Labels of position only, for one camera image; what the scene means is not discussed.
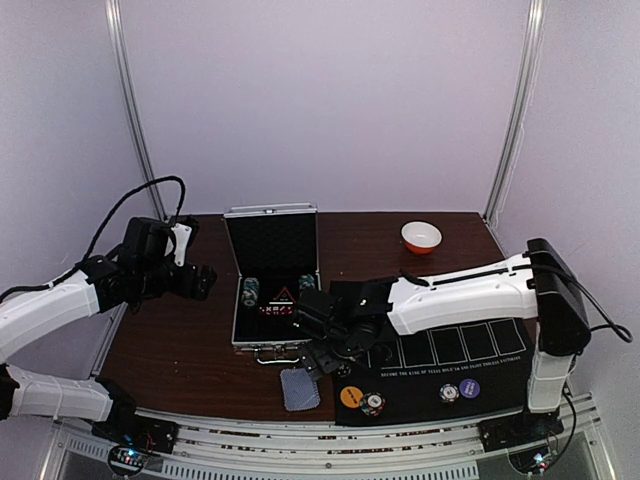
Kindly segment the blue playing card deck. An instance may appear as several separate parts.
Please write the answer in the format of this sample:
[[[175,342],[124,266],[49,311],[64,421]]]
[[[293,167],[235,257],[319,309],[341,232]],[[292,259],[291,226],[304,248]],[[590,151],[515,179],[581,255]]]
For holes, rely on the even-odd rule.
[[[307,411],[320,405],[317,383],[304,369],[283,369],[280,381],[286,411]]]

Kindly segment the orange big blind button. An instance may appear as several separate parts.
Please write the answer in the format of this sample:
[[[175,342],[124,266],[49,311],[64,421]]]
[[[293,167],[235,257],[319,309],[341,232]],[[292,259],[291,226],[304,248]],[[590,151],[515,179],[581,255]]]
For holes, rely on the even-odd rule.
[[[339,394],[341,403],[350,409],[359,408],[363,397],[363,392],[356,386],[346,386]]]

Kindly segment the purple small blind button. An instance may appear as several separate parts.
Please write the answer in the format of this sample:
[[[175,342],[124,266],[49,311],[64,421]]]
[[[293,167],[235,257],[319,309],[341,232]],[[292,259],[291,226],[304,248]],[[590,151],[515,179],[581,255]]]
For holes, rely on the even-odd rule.
[[[480,384],[475,379],[467,378],[459,384],[459,392],[464,398],[475,399],[479,396],[480,391]]]

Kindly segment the black 100 poker chip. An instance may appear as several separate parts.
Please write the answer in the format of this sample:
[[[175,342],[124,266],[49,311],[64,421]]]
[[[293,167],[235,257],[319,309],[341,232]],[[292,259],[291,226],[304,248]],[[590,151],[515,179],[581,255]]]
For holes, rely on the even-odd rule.
[[[336,371],[337,376],[340,378],[345,378],[350,373],[351,373],[351,367],[349,365],[341,365]]]

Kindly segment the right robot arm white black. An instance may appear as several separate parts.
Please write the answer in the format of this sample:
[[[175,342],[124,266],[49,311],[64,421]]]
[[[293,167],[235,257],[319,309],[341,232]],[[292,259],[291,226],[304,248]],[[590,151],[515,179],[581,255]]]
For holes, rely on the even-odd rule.
[[[485,266],[435,276],[349,282],[344,293],[302,291],[293,310],[295,328],[309,335],[316,368],[355,362],[390,335],[411,336],[437,327],[485,320],[535,319],[535,351],[526,384],[526,407],[513,419],[519,440],[535,440],[551,424],[573,359],[592,338],[584,304],[590,302],[622,341],[631,332],[615,323],[543,238],[525,252]]]

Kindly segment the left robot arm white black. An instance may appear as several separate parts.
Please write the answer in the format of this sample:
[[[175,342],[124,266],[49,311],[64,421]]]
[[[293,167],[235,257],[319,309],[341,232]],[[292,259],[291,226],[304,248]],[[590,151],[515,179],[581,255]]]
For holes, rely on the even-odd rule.
[[[81,260],[60,279],[1,298],[1,417],[78,418],[97,423],[123,444],[144,433],[136,403],[115,382],[36,374],[7,363],[27,345],[77,320],[126,304],[138,307],[170,293],[204,301],[215,271],[186,260],[198,222],[134,217],[108,255]]]

